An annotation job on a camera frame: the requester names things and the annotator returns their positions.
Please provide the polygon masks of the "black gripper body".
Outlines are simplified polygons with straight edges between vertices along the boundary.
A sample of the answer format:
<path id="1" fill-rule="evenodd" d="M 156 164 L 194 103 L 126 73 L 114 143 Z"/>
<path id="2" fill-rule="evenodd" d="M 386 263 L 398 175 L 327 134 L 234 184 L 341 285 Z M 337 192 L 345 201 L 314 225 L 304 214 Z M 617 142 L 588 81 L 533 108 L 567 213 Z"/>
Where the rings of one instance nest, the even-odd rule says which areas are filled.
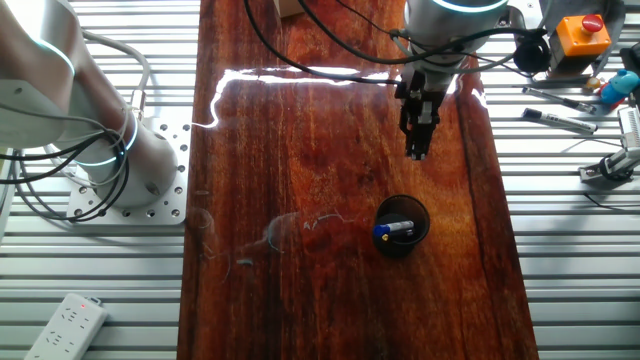
<path id="1" fill-rule="evenodd" d="M 439 108 L 446 95 L 446 74 L 431 70 L 417 69 L 406 65 L 401 71 L 400 84 L 394 97 L 400 100 L 417 100 Z"/>

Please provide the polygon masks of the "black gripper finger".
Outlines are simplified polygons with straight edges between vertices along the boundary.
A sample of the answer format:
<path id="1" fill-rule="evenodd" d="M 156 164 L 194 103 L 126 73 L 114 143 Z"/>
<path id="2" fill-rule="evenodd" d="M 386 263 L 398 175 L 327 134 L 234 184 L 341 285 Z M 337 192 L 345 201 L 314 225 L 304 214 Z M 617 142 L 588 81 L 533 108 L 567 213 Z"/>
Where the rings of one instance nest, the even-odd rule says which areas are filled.
<path id="1" fill-rule="evenodd" d="M 418 125 L 420 127 L 418 136 L 419 159 L 424 159 L 428 154 L 433 132 L 438 125 L 438 109 L 432 102 L 425 102 L 423 104 Z"/>
<path id="2" fill-rule="evenodd" d="M 419 159 L 420 155 L 415 149 L 414 127 L 417 122 L 417 115 L 412 105 L 404 104 L 401 108 L 401 131 L 405 135 L 406 156 L 411 159 Z"/>

